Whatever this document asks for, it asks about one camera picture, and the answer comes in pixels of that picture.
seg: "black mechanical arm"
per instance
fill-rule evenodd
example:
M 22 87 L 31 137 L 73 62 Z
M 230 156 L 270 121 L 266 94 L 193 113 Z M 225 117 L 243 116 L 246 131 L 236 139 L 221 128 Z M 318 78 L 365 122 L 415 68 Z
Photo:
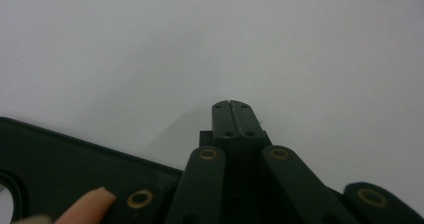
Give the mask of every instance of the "black mechanical arm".
M 184 172 L 8 118 L 0 119 L 0 183 L 13 220 L 57 219 L 84 193 L 105 186 L 118 198 L 102 223 L 424 223 L 381 187 L 326 187 L 287 147 L 274 146 L 251 107 L 212 107 Z

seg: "circular hole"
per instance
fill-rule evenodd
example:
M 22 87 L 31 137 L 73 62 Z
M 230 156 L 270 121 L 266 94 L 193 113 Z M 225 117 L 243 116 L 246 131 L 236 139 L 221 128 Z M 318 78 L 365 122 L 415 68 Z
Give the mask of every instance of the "circular hole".
M 10 223 L 13 216 L 12 193 L 0 184 L 0 223 Z
M 285 160 L 289 158 L 289 153 L 283 149 L 273 149 L 271 150 L 271 156 L 276 159 Z
M 153 193 L 147 189 L 142 189 L 132 193 L 127 200 L 129 207 L 140 209 L 148 206 L 153 201 Z
M 212 149 L 206 149 L 200 152 L 200 157 L 204 160 L 213 160 L 218 156 L 218 153 L 216 153 L 215 150 Z
M 358 197 L 368 205 L 384 208 L 389 204 L 389 201 L 381 193 L 372 189 L 361 189 L 358 191 Z
M 321 219 L 322 223 L 325 224 L 340 224 L 342 223 L 340 219 L 334 214 L 327 214 Z
M 184 217 L 184 224 L 199 224 L 200 217 L 197 214 L 188 214 Z
M 226 133 L 224 133 L 225 134 L 225 136 L 234 136 L 234 132 L 226 132 Z

